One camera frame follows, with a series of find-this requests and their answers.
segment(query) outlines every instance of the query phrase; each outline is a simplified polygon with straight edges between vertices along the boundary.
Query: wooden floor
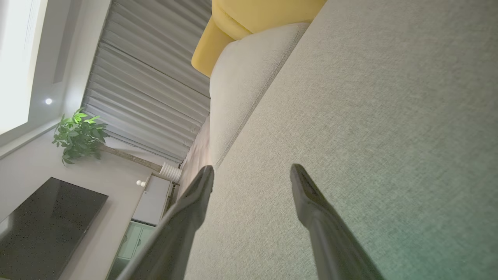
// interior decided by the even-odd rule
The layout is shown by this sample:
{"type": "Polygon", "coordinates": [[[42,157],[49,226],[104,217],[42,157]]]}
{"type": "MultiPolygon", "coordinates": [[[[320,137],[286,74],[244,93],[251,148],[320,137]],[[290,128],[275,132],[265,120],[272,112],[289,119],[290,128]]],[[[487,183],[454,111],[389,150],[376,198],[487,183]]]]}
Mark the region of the wooden floor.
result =
{"type": "Polygon", "coordinates": [[[180,186],[175,190],[176,194],[173,197],[175,201],[182,195],[202,167],[212,165],[209,150],[209,120],[208,116],[181,165],[183,171],[180,177],[180,186]]]}

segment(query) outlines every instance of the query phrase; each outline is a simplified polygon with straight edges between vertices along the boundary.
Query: yellow armchair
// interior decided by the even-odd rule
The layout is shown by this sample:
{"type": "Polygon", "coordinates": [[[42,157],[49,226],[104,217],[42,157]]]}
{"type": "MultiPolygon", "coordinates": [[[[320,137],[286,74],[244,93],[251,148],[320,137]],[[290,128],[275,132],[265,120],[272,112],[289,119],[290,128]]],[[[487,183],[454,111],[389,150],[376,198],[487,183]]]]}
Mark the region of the yellow armchair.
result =
{"type": "Polygon", "coordinates": [[[311,22],[326,0],[212,0],[211,19],[201,36],[192,66],[210,77],[231,42],[266,29],[311,22]]]}

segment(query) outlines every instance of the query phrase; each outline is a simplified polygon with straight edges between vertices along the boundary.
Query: beige fabric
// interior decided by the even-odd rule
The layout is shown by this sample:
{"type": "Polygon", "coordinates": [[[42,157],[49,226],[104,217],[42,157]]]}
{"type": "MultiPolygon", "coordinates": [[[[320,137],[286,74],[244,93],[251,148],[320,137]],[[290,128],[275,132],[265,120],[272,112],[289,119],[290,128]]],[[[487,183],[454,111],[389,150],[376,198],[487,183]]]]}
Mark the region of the beige fabric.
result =
{"type": "Polygon", "coordinates": [[[218,166],[309,24],[293,23],[230,43],[211,74],[211,158],[218,166]]]}
{"type": "Polygon", "coordinates": [[[497,14],[328,1],[216,170],[185,279],[316,279],[293,162],[387,280],[496,279],[497,14]]]}

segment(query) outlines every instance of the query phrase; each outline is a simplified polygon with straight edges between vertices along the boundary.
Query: curtain fold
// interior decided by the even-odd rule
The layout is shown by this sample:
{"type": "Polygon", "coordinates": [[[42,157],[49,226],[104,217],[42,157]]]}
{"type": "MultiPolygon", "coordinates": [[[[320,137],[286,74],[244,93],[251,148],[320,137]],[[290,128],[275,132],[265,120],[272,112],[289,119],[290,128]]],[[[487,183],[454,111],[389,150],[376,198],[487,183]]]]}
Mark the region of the curtain fold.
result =
{"type": "Polygon", "coordinates": [[[209,78],[191,65],[209,0],[114,0],[83,106],[110,135],[181,163],[210,110],[209,78]]]}

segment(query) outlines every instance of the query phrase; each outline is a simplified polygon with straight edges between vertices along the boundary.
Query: television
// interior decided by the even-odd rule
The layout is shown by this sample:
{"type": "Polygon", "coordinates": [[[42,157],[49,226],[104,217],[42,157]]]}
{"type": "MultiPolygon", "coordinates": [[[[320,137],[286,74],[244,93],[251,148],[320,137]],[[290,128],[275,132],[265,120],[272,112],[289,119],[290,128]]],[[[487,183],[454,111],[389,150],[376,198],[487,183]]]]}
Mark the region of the television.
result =
{"type": "Polygon", "coordinates": [[[58,279],[107,197],[48,179],[0,222],[0,279],[58,279]]]}

